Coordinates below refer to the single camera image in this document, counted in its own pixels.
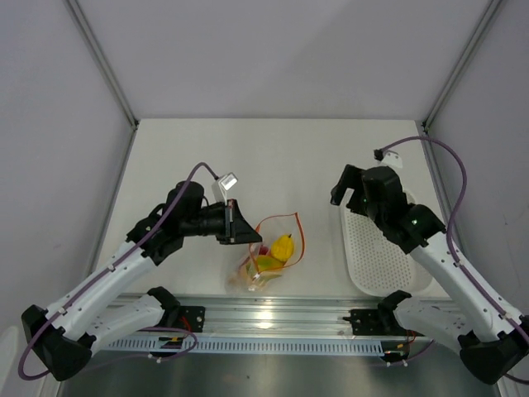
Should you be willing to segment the clear orange zip top bag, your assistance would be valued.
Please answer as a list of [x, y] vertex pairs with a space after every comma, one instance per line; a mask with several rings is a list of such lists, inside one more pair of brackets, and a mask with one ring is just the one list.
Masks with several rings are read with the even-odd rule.
[[255, 230], [262, 241], [245, 247], [244, 255], [227, 277], [226, 289], [230, 292], [260, 292], [304, 257], [306, 239], [299, 213], [269, 216]]

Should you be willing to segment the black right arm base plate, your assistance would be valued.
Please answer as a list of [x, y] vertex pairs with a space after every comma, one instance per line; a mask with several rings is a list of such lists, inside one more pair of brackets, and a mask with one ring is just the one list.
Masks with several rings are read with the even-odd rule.
[[356, 336], [398, 336], [402, 332], [377, 309], [351, 309], [341, 318]]

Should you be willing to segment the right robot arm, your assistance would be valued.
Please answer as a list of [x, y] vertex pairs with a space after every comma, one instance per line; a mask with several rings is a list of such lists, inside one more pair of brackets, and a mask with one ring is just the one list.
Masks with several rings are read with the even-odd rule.
[[478, 380], [493, 385], [528, 355], [528, 317], [511, 305], [455, 246], [445, 224], [422, 204], [409, 203], [388, 166], [346, 165], [331, 204], [368, 218], [386, 238], [423, 267], [460, 309], [454, 315], [398, 290], [379, 303], [386, 333], [413, 330], [452, 350]]

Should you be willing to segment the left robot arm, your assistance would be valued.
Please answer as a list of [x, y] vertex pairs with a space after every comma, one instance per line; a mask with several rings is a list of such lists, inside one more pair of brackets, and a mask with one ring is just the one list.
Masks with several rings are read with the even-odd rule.
[[180, 302], [163, 287], [149, 289], [119, 309], [108, 306], [181, 249], [187, 237], [213, 236], [222, 245], [261, 242], [237, 201], [227, 196], [236, 182], [232, 173], [217, 178], [212, 185], [215, 201], [209, 205], [203, 205], [204, 188], [199, 183], [179, 182], [165, 202], [127, 233], [105, 266], [46, 308], [32, 305], [23, 312], [24, 352], [34, 352], [47, 373], [62, 381], [77, 375], [98, 351], [118, 339], [183, 324]]

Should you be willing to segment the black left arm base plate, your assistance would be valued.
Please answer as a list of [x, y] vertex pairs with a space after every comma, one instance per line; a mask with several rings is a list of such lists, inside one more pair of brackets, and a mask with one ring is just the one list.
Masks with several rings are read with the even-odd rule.
[[206, 319], [206, 308], [203, 306], [179, 306], [169, 312], [165, 325], [171, 328], [182, 328], [190, 332], [201, 333]]

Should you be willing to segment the small yellow orange fruit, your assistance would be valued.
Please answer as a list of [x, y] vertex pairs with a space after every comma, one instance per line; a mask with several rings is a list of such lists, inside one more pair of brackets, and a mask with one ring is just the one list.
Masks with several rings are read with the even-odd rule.
[[255, 260], [257, 272], [275, 272], [281, 271], [284, 268], [285, 263], [279, 261], [272, 256], [257, 256]]

